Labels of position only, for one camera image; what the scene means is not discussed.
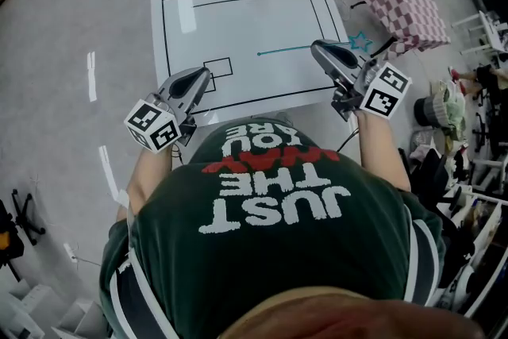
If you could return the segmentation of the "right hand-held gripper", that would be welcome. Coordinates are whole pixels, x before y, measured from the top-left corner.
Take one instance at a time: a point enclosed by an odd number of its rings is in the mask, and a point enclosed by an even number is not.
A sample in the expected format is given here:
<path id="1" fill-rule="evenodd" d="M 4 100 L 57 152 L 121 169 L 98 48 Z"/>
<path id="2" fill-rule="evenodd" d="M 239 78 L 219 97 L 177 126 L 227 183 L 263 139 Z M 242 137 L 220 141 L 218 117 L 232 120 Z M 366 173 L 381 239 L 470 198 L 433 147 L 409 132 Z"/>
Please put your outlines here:
<path id="1" fill-rule="evenodd" d="M 310 51 L 333 81 L 331 105 L 345 121 L 356 110 L 390 119 L 410 87 L 411 78 L 395 66 L 376 58 L 361 62 L 345 43 L 316 40 Z"/>

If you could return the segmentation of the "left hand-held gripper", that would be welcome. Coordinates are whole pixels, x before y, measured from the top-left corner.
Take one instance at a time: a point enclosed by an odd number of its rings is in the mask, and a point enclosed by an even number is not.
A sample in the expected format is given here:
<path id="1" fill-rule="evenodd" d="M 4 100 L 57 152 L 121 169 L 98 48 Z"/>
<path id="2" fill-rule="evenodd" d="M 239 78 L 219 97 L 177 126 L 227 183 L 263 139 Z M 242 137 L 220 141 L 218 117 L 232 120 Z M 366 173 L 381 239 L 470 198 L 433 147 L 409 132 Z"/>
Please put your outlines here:
<path id="1" fill-rule="evenodd" d="M 210 70 L 194 67 L 168 77 L 159 90 L 139 100 L 124 120 L 132 138 L 150 152 L 176 142 L 186 145 L 197 129 L 192 111 L 201 102 Z"/>

